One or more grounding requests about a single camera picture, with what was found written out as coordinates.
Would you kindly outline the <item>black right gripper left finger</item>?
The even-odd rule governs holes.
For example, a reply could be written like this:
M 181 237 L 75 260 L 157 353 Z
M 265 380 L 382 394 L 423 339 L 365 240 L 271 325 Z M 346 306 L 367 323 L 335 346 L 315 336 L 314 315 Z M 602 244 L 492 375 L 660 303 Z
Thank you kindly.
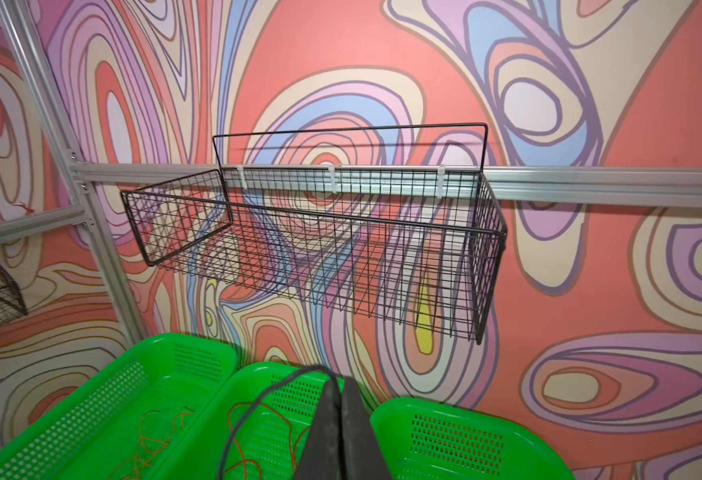
M 298 467 L 293 479 L 341 479 L 342 395 L 337 380 L 322 389 Z

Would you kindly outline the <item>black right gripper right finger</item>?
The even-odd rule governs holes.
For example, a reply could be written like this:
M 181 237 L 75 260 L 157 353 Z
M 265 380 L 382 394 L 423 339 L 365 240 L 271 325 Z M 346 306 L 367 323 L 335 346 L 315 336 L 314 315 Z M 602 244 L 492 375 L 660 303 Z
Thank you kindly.
M 391 480 L 392 475 L 373 431 L 358 383 L 348 377 L 341 391 L 342 479 Z

